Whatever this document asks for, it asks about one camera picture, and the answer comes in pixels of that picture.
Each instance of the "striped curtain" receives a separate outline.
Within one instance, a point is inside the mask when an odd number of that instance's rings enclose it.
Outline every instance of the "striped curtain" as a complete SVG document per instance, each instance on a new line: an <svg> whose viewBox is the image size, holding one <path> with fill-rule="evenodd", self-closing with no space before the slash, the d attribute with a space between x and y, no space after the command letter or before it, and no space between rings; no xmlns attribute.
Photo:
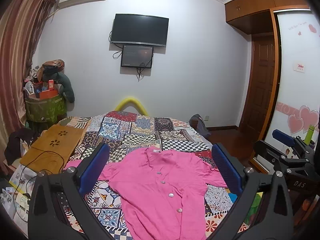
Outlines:
<svg viewBox="0 0 320 240"><path fill-rule="evenodd" d="M13 0L0 19L0 166L8 136L26 122L23 80L55 0Z"/></svg>

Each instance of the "yellow foam tube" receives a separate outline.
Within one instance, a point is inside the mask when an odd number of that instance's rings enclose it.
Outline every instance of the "yellow foam tube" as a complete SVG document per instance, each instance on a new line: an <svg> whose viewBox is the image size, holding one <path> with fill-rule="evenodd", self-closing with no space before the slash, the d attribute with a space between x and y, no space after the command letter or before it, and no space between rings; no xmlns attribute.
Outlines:
<svg viewBox="0 0 320 240"><path fill-rule="evenodd" d="M125 98L120 102L120 104L116 107L115 111L122 111L124 106L128 103L132 103L137 107L137 110L140 114L148 115L147 111L143 107L143 105L135 98Z"/></svg>

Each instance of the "blue gripper pad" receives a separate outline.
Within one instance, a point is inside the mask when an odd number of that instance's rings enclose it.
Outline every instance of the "blue gripper pad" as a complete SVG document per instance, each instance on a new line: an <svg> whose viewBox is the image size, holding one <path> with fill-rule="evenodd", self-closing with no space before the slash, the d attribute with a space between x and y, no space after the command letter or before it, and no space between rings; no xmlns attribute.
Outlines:
<svg viewBox="0 0 320 240"><path fill-rule="evenodd" d="M245 183L243 165L220 143L212 146L211 154L230 192L237 196L241 195Z"/></svg>
<svg viewBox="0 0 320 240"><path fill-rule="evenodd" d="M93 159L80 177L79 193L82 197L92 191L97 179L99 178L109 159L110 150L108 144L103 144L102 146L98 145L95 151L96 150L98 153L92 153ZM90 159L90 157L91 156L84 158L79 166L84 163L87 158Z"/></svg>
<svg viewBox="0 0 320 240"><path fill-rule="evenodd" d="M285 134L284 132L281 132L278 129L272 132L272 137L278 140L279 142L282 142L283 144L287 145L288 147L294 146L294 138Z"/></svg>

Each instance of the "bedspread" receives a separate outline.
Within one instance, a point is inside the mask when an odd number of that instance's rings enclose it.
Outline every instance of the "bedspread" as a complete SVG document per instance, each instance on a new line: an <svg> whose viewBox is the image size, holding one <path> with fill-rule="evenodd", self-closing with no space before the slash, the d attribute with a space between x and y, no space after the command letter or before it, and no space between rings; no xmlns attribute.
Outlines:
<svg viewBox="0 0 320 240"><path fill-rule="evenodd" d="M172 118L156 118L121 111L95 116L70 160L90 156L101 142L108 143L110 147L108 162L120 162L137 148L155 146L162 150L194 152L215 167L210 151L212 145L188 123ZM85 196L85 200L115 239L132 240L121 209L120 196L109 187L108 182L97 181L93 190ZM208 185L205 195L207 237L216 229L232 204L226 189ZM82 232L63 194L61 206L71 226ZM240 231L245 229L246 225L243 224Z"/></svg>

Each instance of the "green bottle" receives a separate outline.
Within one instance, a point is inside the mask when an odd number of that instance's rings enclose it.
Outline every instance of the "green bottle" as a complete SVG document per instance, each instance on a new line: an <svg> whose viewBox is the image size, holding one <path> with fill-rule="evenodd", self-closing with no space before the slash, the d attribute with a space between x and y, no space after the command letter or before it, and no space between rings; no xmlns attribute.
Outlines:
<svg viewBox="0 0 320 240"><path fill-rule="evenodd" d="M315 127L313 125L310 125L309 129L308 129L308 132L307 132L307 135L306 135L306 137L304 139L304 143L306 145L309 145L314 131L315 131Z"/></svg>

